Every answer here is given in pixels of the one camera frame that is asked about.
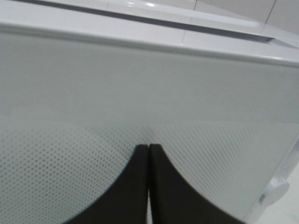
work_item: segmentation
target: tile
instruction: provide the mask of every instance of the tile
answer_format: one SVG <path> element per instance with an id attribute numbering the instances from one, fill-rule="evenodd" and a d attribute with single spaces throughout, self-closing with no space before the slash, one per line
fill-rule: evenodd
<path id="1" fill-rule="evenodd" d="M 251 54 L 269 59 L 295 62 L 299 58 L 299 50 L 291 47 L 279 46 L 275 43 L 255 43 Z"/>
<path id="2" fill-rule="evenodd" d="M 257 21 L 266 22 L 274 1 L 275 0 L 213 0 L 212 5 Z"/>
<path id="3" fill-rule="evenodd" d="M 299 1 L 277 0 L 267 24 L 299 35 Z"/>
<path id="4" fill-rule="evenodd" d="M 42 0 L 142 17 L 189 22 L 196 0 Z"/>
<path id="5" fill-rule="evenodd" d="M 263 23 L 259 23 L 253 19 L 230 12 L 228 10 L 224 10 L 219 7 L 202 3 L 200 1 L 196 2 L 195 11 L 211 14 L 209 17 L 213 16 L 213 14 L 216 16 L 214 20 L 213 18 L 212 20 L 192 18 L 191 22 L 193 24 L 254 34 L 260 34 L 264 28 Z"/>

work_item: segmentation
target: black rubber piece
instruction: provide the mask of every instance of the black rubber piece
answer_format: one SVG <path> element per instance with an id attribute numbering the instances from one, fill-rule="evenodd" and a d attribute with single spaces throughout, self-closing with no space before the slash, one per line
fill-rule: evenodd
<path id="1" fill-rule="evenodd" d="M 150 145 L 149 195 L 153 224 L 242 224 L 194 190 L 160 145 Z"/>
<path id="2" fill-rule="evenodd" d="M 148 146 L 138 145 L 111 187 L 66 224 L 145 224 L 148 170 Z"/>

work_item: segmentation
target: perforated metal surface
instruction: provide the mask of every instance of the perforated metal surface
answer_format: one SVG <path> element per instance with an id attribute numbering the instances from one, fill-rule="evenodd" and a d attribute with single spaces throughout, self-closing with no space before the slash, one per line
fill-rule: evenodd
<path id="1" fill-rule="evenodd" d="M 0 223 L 4 224 L 63 223 L 105 192 L 136 145 L 150 143 L 161 144 L 190 185 L 225 209 L 226 192 L 239 181 L 235 173 L 261 128 L 234 122 L 83 128 L 2 121 Z M 147 222 L 151 223 L 150 211 Z"/>
<path id="2" fill-rule="evenodd" d="M 60 224 L 95 201 L 128 162 L 139 131 L 53 122 L 1 125 L 0 223 Z"/>
<path id="3" fill-rule="evenodd" d="M 257 124 L 211 122 L 158 127 L 154 132 L 190 185 L 219 204 L 257 129 Z"/>

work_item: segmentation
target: white tile wall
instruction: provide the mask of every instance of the white tile wall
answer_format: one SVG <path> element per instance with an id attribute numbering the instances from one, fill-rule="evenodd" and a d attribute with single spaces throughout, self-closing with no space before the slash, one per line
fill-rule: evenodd
<path id="1" fill-rule="evenodd" d="M 299 0 L 277 0 L 267 23 L 299 34 Z"/>
<path id="2" fill-rule="evenodd" d="M 241 20 L 247 20 L 249 18 L 239 15 L 237 13 L 224 10 L 215 6 L 212 6 L 210 4 L 202 3 L 202 0 L 196 2 L 196 7 L 195 11 L 201 11 L 201 12 L 206 12 L 206 13 L 212 13 L 212 14 L 217 14 L 217 15 L 223 15 L 223 16 L 229 16 Z"/>
<path id="3" fill-rule="evenodd" d="M 213 6 L 266 22 L 275 0 L 200 0 Z"/>

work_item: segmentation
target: glossy white surface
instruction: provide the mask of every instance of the glossy white surface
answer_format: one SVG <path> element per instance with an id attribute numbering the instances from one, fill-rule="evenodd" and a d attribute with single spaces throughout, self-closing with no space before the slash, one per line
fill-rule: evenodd
<path id="1" fill-rule="evenodd" d="M 248 217 L 299 133 L 297 49 L 0 2 L 2 121 L 123 129 L 111 142 L 129 128 L 130 144 L 162 143 L 198 192 Z"/>
<path id="2" fill-rule="evenodd" d="M 77 3 L 74 4 L 71 0 L 43 0 L 43 1 L 58 2 L 67 5 L 78 5 Z M 108 0 L 107 3 L 117 4 L 118 6 L 124 6 L 124 7 L 113 8 L 113 9 L 109 9 L 108 7 L 106 9 L 103 7 L 103 4 L 97 5 L 97 2 L 95 2 L 94 8 L 113 11 L 113 12 L 120 12 L 124 14 L 134 14 L 134 15 L 139 15 L 148 18 L 167 19 L 169 21 L 177 21 L 177 22 L 184 22 L 184 19 L 182 19 L 182 17 L 186 17 L 186 18 L 193 17 L 201 20 L 235 24 L 235 25 L 241 25 L 241 26 L 252 27 L 252 28 L 256 28 L 259 26 L 259 23 L 256 21 L 242 20 L 233 17 L 210 14 L 205 12 L 195 12 L 193 9 L 190 10 L 190 9 L 178 8 L 178 7 L 163 5 L 160 3 L 152 3 L 152 2 L 142 1 L 142 0 L 130 0 L 130 1 Z"/>
<path id="3" fill-rule="evenodd" d="M 297 0 L 199 0 L 299 35 Z"/>
<path id="4" fill-rule="evenodd" d="M 111 7 L 113 10 L 125 10 L 123 6 L 113 6 L 112 4 Z M 236 51 L 236 42 L 245 46 L 248 45 L 250 41 L 238 40 L 235 38 L 223 38 L 222 36 L 214 35 L 212 37 L 213 41 L 207 39 L 209 43 L 206 44 L 206 41 L 200 42 L 198 40 L 211 35 L 203 35 L 198 32 L 193 32 L 192 38 L 189 38 L 187 35 L 185 41 L 184 30 L 182 29 L 166 28 L 59 8 L 43 7 L 13 1 L 10 2 L 8 0 L 1 0 L 0 10 L 0 24 L 4 26 L 32 27 L 60 32 L 71 32 L 93 37 L 98 36 L 109 39 L 128 40 L 142 44 L 157 44 L 160 46 L 176 47 L 192 51 L 198 50 L 204 54 L 212 53 L 222 56 L 224 56 L 223 54 L 229 54 L 237 58 L 245 57 L 246 60 L 267 60 L 272 63 L 288 63 L 292 65 L 298 64 L 299 61 L 299 51 L 297 49 L 281 47 L 275 44 L 256 42 L 254 43 L 253 48 L 245 47 Z M 284 32 L 276 29 L 274 36 L 280 35 L 284 38 L 290 37 Z M 289 39 L 293 41 L 296 37 L 297 36 L 292 35 Z M 223 39 L 226 39 L 227 41 L 225 45 L 222 44 Z"/>
<path id="5" fill-rule="evenodd" d="M 196 0 L 151 0 L 152 3 L 193 10 Z"/>
<path id="6" fill-rule="evenodd" d="M 228 29 L 228 30 L 240 30 L 242 32 L 255 33 L 255 34 L 262 33 L 262 30 L 264 28 L 264 24 L 259 23 L 253 19 L 247 18 L 245 16 L 241 16 L 236 13 L 232 13 L 230 11 L 227 11 L 227 10 L 224 10 L 224 9 L 221 9 L 221 8 L 209 5 L 209 4 L 202 3 L 200 1 L 196 2 L 196 7 L 194 10 L 198 11 L 198 12 L 206 12 L 206 13 L 210 13 L 210 14 L 222 15 L 222 16 L 240 19 L 240 20 L 247 20 L 247 21 L 251 21 L 251 22 L 254 22 L 257 24 L 255 28 L 252 28 L 250 26 L 243 26 L 242 24 L 236 25 L 233 23 L 229 24 L 229 23 L 223 23 L 222 21 L 219 21 L 217 24 L 218 28 Z M 198 18 L 192 18 L 191 22 L 192 22 L 192 24 L 202 24 L 203 21 Z M 213 21 L 207 20 L 207 21 L 205 21 L 205 25 L 214 27 L 215 23 Z"/>

